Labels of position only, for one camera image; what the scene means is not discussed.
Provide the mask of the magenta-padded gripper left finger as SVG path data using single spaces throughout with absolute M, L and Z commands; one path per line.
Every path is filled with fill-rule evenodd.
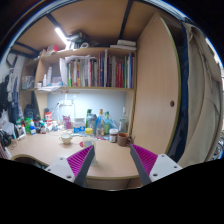
M 83 187 L 94 156 L 95 149 L 91 145 L 68 158 L 60 157 L 49 165 L 46 171 Z

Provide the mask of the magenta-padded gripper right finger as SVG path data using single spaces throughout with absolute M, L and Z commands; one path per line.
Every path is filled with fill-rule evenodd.
M 166 154 L 156 155 L 135 144 L 130 145 L 130 154 L 143 186 L 181 170 L 181 167 Z

